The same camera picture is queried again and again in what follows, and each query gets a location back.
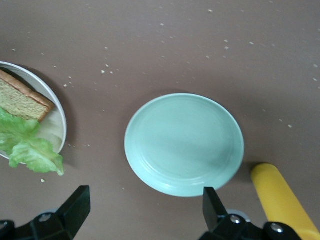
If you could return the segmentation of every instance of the green lettuce leaf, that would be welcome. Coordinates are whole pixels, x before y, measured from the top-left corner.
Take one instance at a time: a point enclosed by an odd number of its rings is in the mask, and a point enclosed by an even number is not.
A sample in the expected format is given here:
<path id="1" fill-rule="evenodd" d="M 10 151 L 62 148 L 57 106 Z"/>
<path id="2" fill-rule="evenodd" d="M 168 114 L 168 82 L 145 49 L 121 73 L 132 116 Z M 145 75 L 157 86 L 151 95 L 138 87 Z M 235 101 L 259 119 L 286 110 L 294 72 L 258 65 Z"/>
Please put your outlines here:
<path id="1" fill-rule="evenodd" d="M 51 142 L 37 138 L 37 120 L 23 120 L 0 108 L 0 150 L 9 156 L 10 167 L 25 163 L 36 173 L 64 174 L 63 157 L 54 152 Z"/>

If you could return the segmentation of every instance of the yellow tube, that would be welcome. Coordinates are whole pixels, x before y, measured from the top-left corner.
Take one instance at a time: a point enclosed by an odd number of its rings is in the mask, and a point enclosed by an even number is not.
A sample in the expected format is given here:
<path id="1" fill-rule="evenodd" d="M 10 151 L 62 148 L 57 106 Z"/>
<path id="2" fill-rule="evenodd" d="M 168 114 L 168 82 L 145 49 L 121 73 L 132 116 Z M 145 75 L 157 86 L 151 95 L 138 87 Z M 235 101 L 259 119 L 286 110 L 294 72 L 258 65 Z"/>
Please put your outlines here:
<path id="1" fill-rule="evenodd" d="M 302 240 L 320 240 L 320 233 L 279 170 L 261 163 L 251 171 L 254 187 L 269 222 L 287 224 Z"/>

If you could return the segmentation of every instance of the plate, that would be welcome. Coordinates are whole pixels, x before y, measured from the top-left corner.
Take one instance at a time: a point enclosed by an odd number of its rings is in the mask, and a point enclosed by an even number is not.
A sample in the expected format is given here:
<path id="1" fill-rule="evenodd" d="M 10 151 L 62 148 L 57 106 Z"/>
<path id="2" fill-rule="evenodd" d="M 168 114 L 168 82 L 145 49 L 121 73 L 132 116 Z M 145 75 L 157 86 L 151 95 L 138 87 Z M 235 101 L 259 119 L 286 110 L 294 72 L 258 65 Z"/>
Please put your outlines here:
<path id="1" fill-rule="evenodd" d="M 158 97 L 130 120 L 124 138 L 127 160 L 151 188 L 171 196 L 196 197 L 216 190 L 238 171 L 245 144 L 234 117 L 203 96 Z"/>
<path id="2" fill-rule="evenodd" d="M 46 139 L 53 144 L 53 150 L 60 153 L 67 137 L 67 121 L 64 109 L 51 88 L 38 76 L 23 67 L 0 61 L 0 68 L 8 69 L 25 80 L 38 93 L 42 94 L 55 104 L 55 108 L 40 123 L 37 137 Z M 9 159 L 5 152 L 0 151 L 0 156 Z"/>

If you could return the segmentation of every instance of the metal bolt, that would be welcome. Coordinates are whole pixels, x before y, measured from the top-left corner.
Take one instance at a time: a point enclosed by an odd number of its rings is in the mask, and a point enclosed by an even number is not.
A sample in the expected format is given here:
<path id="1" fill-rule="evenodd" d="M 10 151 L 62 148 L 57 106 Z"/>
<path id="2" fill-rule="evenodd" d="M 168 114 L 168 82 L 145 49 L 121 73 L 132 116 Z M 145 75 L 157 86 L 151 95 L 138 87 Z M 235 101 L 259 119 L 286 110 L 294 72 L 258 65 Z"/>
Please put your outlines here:
<path id="1" fill-rule="evenodd" d="M 7 225 L 8 225 L 7 221 L 0 223 L 0 230 L 4 229 Z"/>
<path id="2" fill-rule="evenodd" d="M 39 222 L 43 223 L 48 221 L 51 218 L 51 214 L 50 213 L 45 213 L 43 214 L 40 218 L 39 218 Z"/>
<path id="3" fill-rule="evenodd" d="M 241 223 L 240 218 L 237 217 L 236 215 L 231 215 L 230 220 L 231 220 L 231 222 L 233 222 L 233 223 L 235 223 L 235 224 Z"/>
<path id="4" fill-rule="evenodd" d="M 280 233 L 280 234 L 284 232 L 284 229 L 279 224 L 276 224 L 276 223 L 272 223 L 271 228 L 273 231 Z"/>

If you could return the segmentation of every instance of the bread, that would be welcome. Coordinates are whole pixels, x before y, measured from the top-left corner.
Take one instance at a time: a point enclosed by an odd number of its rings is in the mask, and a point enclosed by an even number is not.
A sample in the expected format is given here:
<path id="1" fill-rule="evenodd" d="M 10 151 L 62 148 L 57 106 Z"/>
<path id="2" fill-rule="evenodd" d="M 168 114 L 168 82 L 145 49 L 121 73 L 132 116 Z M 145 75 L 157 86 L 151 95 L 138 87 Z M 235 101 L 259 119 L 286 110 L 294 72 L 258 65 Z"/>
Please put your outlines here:
<path id="1" fill-rule="evenodd" d="M 24 120 L 41 122 L 55 104 L 0 70 L 0 108 Z"/>

